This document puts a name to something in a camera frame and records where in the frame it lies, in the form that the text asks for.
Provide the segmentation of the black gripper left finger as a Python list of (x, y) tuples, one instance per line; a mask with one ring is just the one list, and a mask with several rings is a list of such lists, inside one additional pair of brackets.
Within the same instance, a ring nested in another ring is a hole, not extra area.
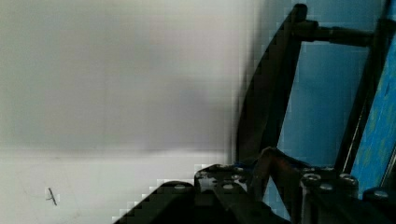
[(311, 166), (286, 155), (276, 147), (267, 147), (254, 161), (252, 175), (247, 182), (247, 192), (255, 201), (261, 201), (269, 178), (272, 178), (290, 215), (291, 223), (300, 224), (302, 220), (300, 180), (305, 168), (310, 169)]

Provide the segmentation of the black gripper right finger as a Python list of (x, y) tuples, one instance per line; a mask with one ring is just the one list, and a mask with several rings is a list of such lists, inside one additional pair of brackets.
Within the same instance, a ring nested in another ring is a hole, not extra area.
[(386, 188), (371, 188), (363, 192), (362, 200), (370, 203), (387, 218), (396, 218), (395, 191)]

